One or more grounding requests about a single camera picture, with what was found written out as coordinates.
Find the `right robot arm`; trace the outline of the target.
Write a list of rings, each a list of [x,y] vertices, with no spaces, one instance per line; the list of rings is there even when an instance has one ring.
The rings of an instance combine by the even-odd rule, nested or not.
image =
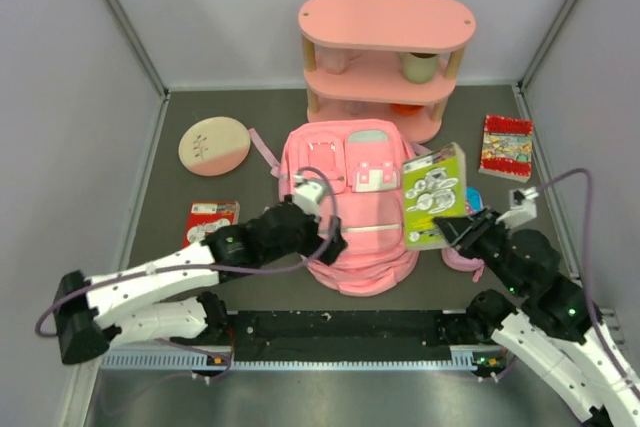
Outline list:
[[[467,331],[494,342],[551,387],[584,426],[636,426],[639,386],[596,305],[559,270],[560,255],[537,230],[513,231],[499,213],[437,217],[449,247],[480,259],[508,291],[477,294],[466,309]]]

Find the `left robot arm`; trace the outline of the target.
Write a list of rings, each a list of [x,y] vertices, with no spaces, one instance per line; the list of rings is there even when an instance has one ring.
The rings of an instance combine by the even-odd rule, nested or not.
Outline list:
[[[199,242],[127,272],[65,275],[53,318],[64,365],[94,360],[113,347],[165,339],[212,345],[228,331],[225,303],[213,287],[253,275],[289,254],[332,265],[348,243],[341,220],[318,216],[287,199],[246,223],[220,227]]]

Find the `red and white book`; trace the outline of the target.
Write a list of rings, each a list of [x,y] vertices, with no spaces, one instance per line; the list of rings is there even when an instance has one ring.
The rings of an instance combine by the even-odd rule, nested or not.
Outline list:
[[[193,202],[187,216],[183,246],[202,241],[221,227],[236,224],[239,213],[238,201]]]

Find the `red comic book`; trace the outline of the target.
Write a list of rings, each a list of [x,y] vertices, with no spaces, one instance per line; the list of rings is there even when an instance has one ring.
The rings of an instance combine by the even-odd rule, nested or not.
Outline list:
[[[530,120],[487,115],[479,172],[527,182],[532,174],[533,132]]]

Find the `green book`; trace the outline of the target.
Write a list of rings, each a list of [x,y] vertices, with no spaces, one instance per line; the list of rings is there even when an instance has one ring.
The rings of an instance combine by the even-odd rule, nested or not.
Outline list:
[[[408,250],[447,246],[434,219],[464,216],[466,188],[465,153],[455,142],[403,163],[403,229]]]

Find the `pink student backpack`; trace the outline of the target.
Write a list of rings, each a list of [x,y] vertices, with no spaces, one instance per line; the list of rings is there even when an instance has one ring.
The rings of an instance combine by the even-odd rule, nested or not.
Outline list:
[[[418,254],[404,242],[401,173],[422,147],[393,123],[377,119],[306,123],[289,134],[280,158],[256,130],[249,135],[278,179],[281,196],[292,193],[300,168],[314,167],[330,181],[336,197],[322,202],[320,228],[326,230],[336,212],[347,247],[330,266],[309,264],[318,282],[344,295],[369,297],[409,276]]]

